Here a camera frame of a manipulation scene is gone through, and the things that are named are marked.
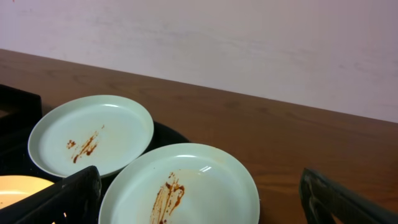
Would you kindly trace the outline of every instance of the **plate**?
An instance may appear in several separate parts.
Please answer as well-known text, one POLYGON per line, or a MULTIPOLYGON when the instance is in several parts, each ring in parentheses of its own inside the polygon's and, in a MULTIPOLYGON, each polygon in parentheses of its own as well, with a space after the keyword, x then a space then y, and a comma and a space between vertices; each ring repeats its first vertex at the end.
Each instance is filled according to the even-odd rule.
POLYGON ((233 156, 202 144, 155 149, 120 172, 99 223, 258 224, 259 194, 233 156))
POLYGON ((35 194, 53 182, 23 175, 0 176, 0 209, 35 194))
POLYGON ((35 165, 57 177, 91 165, 104 177, 139 157, 153 133, 153 120, 139 103, 88 96, 45 115, 29 136, 28 152, 35 165))

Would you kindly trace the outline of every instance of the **table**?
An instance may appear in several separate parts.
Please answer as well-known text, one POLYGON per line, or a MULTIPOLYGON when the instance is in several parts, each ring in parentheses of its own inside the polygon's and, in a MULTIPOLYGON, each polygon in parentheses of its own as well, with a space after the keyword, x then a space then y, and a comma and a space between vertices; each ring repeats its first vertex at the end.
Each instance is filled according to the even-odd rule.
POLYGON ((398 212, 395 123, 7 50, 0 83, 40 95, 44 113, 89 95, 138 101, 192 142, 240 160, 259 191, 260 223, 305 223, 304 167, 398 212))

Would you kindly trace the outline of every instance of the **brown stain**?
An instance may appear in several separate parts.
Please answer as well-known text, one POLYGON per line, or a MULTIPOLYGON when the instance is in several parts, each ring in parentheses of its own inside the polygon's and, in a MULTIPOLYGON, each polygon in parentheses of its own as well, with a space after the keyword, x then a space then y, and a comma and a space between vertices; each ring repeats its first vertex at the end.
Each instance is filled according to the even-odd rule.
POLYGON ((181 204, 181 199, 185 194, 185 187, 178 183, 173 172, 169 179, 173 177, 172 182, 166 182, 161 186, 157 193, 152 213, 150 215, 151 224, 164 224, 170 218, 172 212, 181 204))
POLYGON ((72 148, 75 145, 76 145, 75 141, 69 140, 69 142, 67 143, 67 149, 70 149, 70 148, 72 148))
MULTIPOLYGON (((91 155, 91 153, 93 153, 93 151, 96 149, 96 147, 98 145, 97 141, 94 143, 94 140, 97 138, 98 134, 99 134, 98 131, 95 131, 94 134, 81 147, 79 147, 80 148, 79 153, 72 155, 73 163, 76 163, 77 159, 81 158, 82 155, 86 154, 87 156, 89 156, 89 155, 91 155)), ((76 143, 72 140, 69 140, 69 142, 68 142, 68 146, 73 147, 75 144, 76 143)))

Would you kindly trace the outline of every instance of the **wood grain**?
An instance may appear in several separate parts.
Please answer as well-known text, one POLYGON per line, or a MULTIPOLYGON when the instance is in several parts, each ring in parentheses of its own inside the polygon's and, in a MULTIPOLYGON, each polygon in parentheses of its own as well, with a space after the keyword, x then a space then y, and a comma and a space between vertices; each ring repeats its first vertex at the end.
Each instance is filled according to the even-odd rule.
POLYGON ((258 187, 261 223, 305 223, 304 167, 398 212, 395 123, 6 50, 0 82, 39 94, 45 111, 98 94, 138 101, 156 121, 239 159, 258 187))

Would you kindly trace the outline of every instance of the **round plate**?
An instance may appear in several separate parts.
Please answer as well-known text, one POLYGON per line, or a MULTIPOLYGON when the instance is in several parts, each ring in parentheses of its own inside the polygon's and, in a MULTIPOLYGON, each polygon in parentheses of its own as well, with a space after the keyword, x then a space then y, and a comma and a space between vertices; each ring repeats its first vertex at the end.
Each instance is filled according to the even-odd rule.
POLYGON ((0 209, 35 194, 53 182, 23 175, 0 176, 0 209))
POLYGON ((193 143, 144 154, 115 178, 99 223, 257 224, 256 185, 231 155, 193 143))
POLYGON ((67 177, 90 165, 104 177, 146 149, 154 132, 148 111, 120 96, 89 96, 55 108, 32 130, 28 152, 42 170, 67 177))

